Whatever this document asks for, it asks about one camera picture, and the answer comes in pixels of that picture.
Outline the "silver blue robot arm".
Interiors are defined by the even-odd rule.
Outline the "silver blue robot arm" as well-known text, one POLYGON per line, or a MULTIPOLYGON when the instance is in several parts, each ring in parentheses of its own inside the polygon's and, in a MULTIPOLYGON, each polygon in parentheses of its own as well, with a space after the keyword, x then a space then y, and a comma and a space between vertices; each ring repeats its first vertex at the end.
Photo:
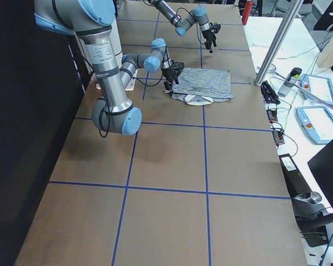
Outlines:
POLYGON ((39 27, 76 35, 85 43, 103 94, 92 110, 92 120, 100 131, 134 135, 139 130, 142 112, 125 93, 137 69, 160 69, 172 84, 184 68, 183 63, 171 60, 162 38, 152 41, 150 53, 127 54, 118 65, 110 39, 115 20, 113 1, 35 1, 34 15, 39 27))
POLYGON ((178 8, 175 11, 166 1, 157 0, 148 2, 175 27, 175 32, 179 36, 186 35, 187 31, 193 25, 198 25, 205 40, 202 43, 200 37, 198 37, 198 41, 205 46, 209 53, 213 53, 213 47, 217 46, 216 34, 219 32, 221 25, 210 22, 204 6, 199 5, 190 11, 185 8, 178 8))

